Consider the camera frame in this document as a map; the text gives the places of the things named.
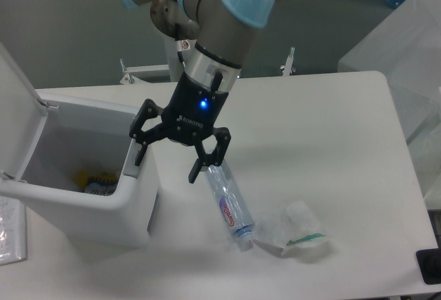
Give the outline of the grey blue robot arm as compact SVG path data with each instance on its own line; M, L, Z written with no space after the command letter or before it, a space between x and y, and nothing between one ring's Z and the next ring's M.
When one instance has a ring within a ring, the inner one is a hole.
M156 0L121 0L133 9ZM231 134L215 122L271 9L279 0L172 0L198 25L195 46L164 108L145 100L129 135L143 149L162 139L191 146L197 158L188 179L225 157Z

